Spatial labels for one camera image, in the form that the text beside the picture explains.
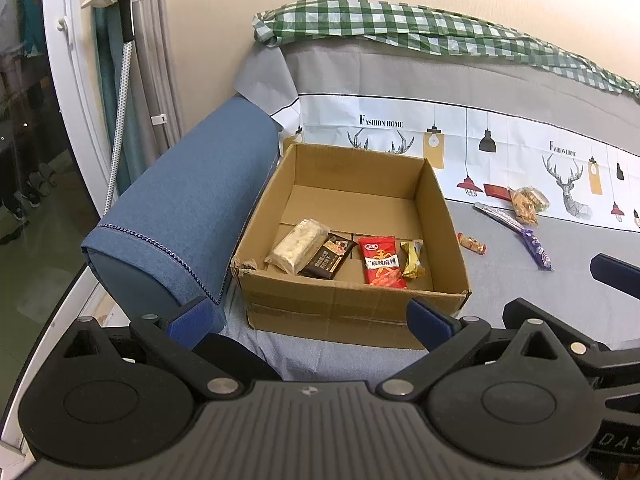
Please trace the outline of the yellow cartoon snack packet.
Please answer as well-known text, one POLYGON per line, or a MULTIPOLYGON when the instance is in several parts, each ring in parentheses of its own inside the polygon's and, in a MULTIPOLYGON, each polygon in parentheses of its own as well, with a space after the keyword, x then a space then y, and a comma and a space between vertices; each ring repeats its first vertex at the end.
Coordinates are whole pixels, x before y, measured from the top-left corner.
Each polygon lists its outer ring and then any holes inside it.
POLYGON ((400 243, 400 248, 406 254, 402 276, 409 280, 423 276, 425 274, 425 266, 421 261, 423 240, 404 240, 400 243))

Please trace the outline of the red snack packet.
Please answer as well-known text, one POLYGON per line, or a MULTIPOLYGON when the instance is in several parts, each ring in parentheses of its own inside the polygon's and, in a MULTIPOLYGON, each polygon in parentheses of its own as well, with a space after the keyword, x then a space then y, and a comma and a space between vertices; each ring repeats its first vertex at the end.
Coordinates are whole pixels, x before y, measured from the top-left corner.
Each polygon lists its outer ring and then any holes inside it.
POLYGON ((395 237, 360 237, 358 244, 369 285, 398 289, 407 287, 400 268, 395 237))
POLYGON ((511 193, 504 186, 485 183, 484 190, 488 197, 498 198, 498 200, 505 200, 506 202, 511 200, 511 193))

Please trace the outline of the small orange candy packet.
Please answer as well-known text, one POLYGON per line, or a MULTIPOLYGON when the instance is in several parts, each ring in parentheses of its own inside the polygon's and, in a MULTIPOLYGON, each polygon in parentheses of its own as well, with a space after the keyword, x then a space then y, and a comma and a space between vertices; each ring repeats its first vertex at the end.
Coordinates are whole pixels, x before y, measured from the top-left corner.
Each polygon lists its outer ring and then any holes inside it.
POLYGON ((474 237, 467 236, 461 232, 457 234, 459 245, 471 252, 475 252, 477 255, 485 255, 487 252, 487 246, 477 240, 474 237))

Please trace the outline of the purple snack packet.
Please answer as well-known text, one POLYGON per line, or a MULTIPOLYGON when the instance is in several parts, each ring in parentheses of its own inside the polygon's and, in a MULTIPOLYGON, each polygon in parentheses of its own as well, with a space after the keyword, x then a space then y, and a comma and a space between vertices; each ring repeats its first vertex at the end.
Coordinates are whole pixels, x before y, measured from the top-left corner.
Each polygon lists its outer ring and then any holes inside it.
POLYGON ((531 255, 536 262, 536 265, 539 266, 542 270, 551 271, 551 260, 542 247, 541 242, 536 237, 535 233, 530 229, 522 229, 521 239, 527 251, 529 252, 529 255, 531 255))

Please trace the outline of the dark brown chocolate bar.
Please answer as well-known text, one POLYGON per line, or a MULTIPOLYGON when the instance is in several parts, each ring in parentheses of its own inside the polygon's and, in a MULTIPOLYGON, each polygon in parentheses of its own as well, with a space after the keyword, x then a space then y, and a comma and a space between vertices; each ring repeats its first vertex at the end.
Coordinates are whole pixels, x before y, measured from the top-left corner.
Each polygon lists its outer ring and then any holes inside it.
POLYGON ((314 254, 299 274, 307 278, 333 280, 355 246, 356 243, 353 240, 330 233, 318 252, 314 254))

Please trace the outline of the beige cracker packet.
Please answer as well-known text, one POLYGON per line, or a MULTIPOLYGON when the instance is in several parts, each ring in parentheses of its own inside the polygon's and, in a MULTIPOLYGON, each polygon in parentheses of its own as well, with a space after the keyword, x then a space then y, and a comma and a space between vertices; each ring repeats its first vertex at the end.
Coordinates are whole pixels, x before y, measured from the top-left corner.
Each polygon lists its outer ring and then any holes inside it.
POLYGON ((310 263, 329 235, 330 230, 314 219, 300 220, 265 258, 286 274, 297 274, 310 263))

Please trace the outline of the clear green snack packet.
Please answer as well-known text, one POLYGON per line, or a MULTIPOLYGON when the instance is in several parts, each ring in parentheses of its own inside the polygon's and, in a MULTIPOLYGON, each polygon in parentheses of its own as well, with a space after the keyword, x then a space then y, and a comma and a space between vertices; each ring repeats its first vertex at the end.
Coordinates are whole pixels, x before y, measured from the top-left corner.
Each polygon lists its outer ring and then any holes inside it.
POLYGON ((548 198, 533 186, 526 186, 518 190, 523 196, 530 200, 537 212, 545 211, 549 208, 548 198))

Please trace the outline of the orange nut snack packet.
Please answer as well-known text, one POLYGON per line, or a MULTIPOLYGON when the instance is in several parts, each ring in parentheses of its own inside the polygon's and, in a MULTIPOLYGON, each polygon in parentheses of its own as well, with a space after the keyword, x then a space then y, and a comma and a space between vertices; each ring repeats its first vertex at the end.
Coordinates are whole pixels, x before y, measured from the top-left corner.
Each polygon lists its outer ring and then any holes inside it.
POLYGON ((529 226, 536 226, 538 224, 538 220, 534 202, 523 193, 514 190, 513 188, 510 188, 509 193, 518 221, 528 224, 529 226))

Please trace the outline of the silver striped snack packet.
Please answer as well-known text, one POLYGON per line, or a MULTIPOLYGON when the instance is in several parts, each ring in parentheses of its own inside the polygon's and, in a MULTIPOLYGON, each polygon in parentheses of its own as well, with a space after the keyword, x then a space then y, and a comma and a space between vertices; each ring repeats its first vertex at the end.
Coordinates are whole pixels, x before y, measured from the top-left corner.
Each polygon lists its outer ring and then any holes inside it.
POLYGON ((514 218, 510 217, 508 214, 506 214, 504 211, 500 209, 497 209, 482 203, 475 203, 473 205, 473 208, 481 212, 485 216, 491 218, 492 220, 495 220, 500 224, 502 224, 503 226, 506 226, 507 228, 511 229, 515 233, 521 233, 525 230, 524 226, 522 226, 521 223, 518 222, 518 220, 515 220, 514 218))

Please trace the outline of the grey printed sofa cover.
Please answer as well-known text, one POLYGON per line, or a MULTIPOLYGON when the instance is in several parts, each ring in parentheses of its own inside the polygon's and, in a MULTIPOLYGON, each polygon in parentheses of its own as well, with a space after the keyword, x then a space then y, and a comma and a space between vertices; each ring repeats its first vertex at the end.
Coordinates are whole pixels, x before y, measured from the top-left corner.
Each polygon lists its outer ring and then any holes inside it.
POLYGON ((445 60, 367 40, 255 46, 235 78, 250 102, 299 140, 386 152, 434 166, 456 229, 484 242, 466 254, 465 312, 498 322, 525 298, 613 348, 639 342, 637 300, 595 281, 594 255, 639 259, 639 107, 507 62, 445 60), (549 207, 537 268, 516 235, 475 209, 496 188, 531 186, 549 207))

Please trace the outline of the flat red snack packet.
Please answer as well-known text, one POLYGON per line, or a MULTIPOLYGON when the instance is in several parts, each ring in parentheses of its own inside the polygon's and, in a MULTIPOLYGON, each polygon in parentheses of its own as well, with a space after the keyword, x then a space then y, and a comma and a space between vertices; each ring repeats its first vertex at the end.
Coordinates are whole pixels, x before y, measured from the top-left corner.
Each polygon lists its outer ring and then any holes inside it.
POLYGON ((485 183, 484 190, 488 197, 498 198, 498 200, 505 200, 506 202, 511 200, 511 193, 504 186, 485 183))

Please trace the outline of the grey curtain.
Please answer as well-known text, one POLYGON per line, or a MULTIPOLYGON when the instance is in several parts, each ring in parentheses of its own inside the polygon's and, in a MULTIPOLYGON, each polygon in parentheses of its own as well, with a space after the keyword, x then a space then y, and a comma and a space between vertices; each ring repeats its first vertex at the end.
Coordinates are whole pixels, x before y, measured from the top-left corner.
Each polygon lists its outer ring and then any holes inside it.
MULTIPOLYGON (((171 61, 166 0, 132 0, 131 10, 136 39, 129 69, 117 193, 125 192, 186 133, 171 61)), ((113 141, 124 52, 118 4, 92 8, 92 14, 106 130, 108 140, 113 141)))

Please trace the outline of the green checkered cloth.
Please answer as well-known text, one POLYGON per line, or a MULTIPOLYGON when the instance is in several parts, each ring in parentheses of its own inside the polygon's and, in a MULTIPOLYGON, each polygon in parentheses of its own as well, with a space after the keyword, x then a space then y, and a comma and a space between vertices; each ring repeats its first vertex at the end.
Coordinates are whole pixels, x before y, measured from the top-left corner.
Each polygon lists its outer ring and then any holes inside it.
POLYGON ((639 96, 639 84, 517 29, 465 14, 378 0, 296 0, 252 19, 254 40, 363 38, 431 56, 491 58, 545 70, 590 88, 639 96))

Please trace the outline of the white door frame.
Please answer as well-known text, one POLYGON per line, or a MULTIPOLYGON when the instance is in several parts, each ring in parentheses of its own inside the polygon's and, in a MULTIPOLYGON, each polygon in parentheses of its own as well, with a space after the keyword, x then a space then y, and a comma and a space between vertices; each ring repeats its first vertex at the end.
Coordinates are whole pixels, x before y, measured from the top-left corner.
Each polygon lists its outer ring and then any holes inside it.
POLYGON ((1 0, 1 463, 28 455, 17 408, 70 321, 105 292, 80 245, 104 206, 108 143, 82 0, 1 0))

